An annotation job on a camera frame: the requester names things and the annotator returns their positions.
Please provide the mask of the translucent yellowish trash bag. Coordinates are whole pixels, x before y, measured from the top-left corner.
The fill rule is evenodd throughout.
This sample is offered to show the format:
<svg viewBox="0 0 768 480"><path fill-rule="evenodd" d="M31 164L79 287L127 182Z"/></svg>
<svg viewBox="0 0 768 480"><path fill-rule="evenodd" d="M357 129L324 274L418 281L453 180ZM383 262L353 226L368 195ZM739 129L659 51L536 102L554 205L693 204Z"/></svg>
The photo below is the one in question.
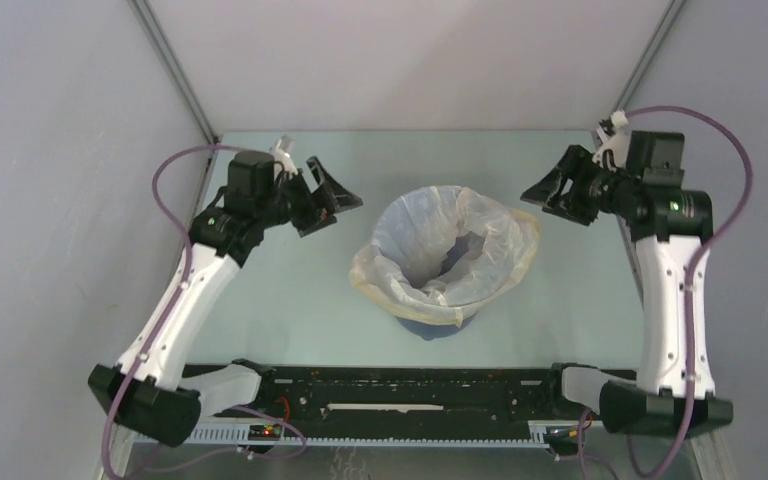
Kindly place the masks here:
<svg viewBox="0 0 768 480"><path fill-rule="evenodd" d="M540 237L525 211L468 187L423 187L385 208L349 278L397 319L460 329L524 279Z"/></svg>

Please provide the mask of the blue plastic trash bin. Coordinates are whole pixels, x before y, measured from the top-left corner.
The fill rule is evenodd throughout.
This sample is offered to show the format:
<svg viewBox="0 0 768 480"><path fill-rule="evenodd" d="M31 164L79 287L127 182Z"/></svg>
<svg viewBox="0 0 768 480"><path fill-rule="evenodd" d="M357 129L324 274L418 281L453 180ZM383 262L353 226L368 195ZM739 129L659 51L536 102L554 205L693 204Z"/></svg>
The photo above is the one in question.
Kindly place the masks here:
<svg viewBox="0 0 768 480"><path fill-rule="evenodd" d="M420 337L425 341L433 341L436 339L451 337L459 333L464 328L468 327L472 323L475 317L476 317L476 314L466 317L462 321L460 326L455 324L430 325L430 324L426 324L416 320L411 320L411 319L402 318L402 317L397 317L396 320L403 328L405 328L410 333Z"/></svg>

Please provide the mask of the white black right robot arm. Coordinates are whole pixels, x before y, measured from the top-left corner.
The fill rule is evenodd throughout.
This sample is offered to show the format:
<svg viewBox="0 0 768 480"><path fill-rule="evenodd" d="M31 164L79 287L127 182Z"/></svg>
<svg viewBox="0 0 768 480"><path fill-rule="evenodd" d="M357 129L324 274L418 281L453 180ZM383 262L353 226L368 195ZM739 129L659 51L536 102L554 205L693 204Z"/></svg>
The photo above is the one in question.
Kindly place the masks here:
<svg viewBox="0 0 768 480"><path fill-rule="evenodd" d="M730 425L731 401L716 393L705 344L705 243L710 196L683 187L680 133L618 133L596 152L566 149L522 200L581 224L612 214L628 227L644 311L641 364L633 380L591 366L559 364L541 392L545 411L566 418L589 407L611 433L693 438Z"/></svg>

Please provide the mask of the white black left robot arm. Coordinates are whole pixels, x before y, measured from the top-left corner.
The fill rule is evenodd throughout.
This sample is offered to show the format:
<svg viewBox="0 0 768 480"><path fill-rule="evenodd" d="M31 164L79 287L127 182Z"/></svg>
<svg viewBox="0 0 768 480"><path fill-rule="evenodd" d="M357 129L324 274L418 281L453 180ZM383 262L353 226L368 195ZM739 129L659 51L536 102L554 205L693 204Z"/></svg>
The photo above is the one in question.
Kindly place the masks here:
<svg viewBox="0 0 768 480"><path fill-rule="evenodd" d="M214 304L267 229L291 224L306 236L362 206L318 158L306 165L314 187L285 148L236 150L225 185L185 228L176 273L143 330L114 366L97 365L88 378L115 424L178 447L202 419L237 405L257 417L272 411L276 390L253 367L231 363L192 377L184 370Z"/></svg>

